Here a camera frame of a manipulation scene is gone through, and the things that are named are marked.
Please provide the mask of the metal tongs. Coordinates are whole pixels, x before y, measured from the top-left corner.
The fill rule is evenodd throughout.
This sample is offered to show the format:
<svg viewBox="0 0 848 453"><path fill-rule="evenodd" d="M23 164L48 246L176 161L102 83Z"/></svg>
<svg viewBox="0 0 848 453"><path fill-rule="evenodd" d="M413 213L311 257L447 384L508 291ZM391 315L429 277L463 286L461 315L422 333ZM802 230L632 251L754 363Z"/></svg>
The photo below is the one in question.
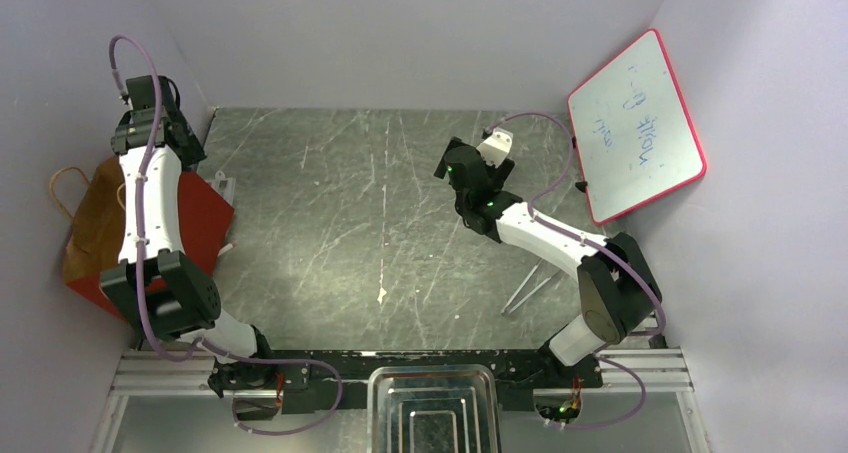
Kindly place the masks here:
<svg viewBox="0 0 848 453"><path fill-rule="evenodd" d="M559 269L548 262L538 260L519 281L501 308L500 314L506 316L515 313L559 275Z"/></svg>

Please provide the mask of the red brown paper bag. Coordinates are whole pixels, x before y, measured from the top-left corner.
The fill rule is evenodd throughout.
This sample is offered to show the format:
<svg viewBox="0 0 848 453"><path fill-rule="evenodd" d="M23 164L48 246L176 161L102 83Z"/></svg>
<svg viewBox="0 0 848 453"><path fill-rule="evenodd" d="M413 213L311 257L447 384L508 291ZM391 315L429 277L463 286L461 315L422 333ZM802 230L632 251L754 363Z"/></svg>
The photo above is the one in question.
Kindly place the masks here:
<svg viewBox="0 0 848 453"><path fill-rule="evenodd" d="M55 184L66 172L75 171L87 190L74 211L61 201ZM100 273L118 265L123 244L125 212L119 162L111 157L92 177L76 166L56 171L48 189L52 200L71 224L71 236L62 263L63 281L70 289L116 318L119 310L100 288ZM180 176L178 186L179 231L185 253L208 274L214 272L235 209L201 176L193 171Z"/></svg>

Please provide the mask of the metal baking tray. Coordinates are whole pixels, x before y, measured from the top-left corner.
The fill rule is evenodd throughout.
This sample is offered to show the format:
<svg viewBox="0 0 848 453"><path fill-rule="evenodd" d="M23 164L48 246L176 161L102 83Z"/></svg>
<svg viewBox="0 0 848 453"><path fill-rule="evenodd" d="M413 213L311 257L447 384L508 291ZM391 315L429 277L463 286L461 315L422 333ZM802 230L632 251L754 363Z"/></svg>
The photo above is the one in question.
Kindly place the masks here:
<svg viewBox="0 0 848 453"><path fill-rule="evenodd" d="M367 388L369 452L499 452L495 378L481 365L382 367Z"/></svg>

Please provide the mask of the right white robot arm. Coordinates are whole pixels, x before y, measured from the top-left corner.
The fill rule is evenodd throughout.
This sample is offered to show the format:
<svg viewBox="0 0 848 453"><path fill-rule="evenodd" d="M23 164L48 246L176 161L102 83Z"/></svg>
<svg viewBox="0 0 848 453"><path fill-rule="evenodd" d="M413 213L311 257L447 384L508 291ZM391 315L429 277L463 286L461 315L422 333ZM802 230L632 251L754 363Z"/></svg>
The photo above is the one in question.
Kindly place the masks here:
<svg viewBox="0 0 848 453"><path fill-rule="evenodd" d="M508 133L492 133L478 146L453 137L434 175L449 181L466 228L525 250L576 280L581 313L550 338L551 353L539 362L542 379L562 387L584 357L620 343L648 316L659 315L662 296L633 237L607 238L566 225L506 191L515 166L511 146Z"/></svg>

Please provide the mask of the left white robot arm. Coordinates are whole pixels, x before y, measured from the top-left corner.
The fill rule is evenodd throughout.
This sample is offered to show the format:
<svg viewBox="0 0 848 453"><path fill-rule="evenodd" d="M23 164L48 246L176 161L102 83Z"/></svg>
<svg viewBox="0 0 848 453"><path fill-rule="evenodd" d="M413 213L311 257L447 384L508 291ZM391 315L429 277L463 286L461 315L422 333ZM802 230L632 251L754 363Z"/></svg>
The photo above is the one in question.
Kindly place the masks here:
<svg viewBox="0 0 848 453"><path fill-rule="evenodd" d="M264 388L277 373L266 340L224 310L214 266L193 259L184 246L179 184L205 153L179 92L170 78L148 75L128 79L122 97L130 109L112 148L125 186L125 226L117 264L102 272L100 287L149 342L183 342L221 363L238 361L237 376Z"/></svg>

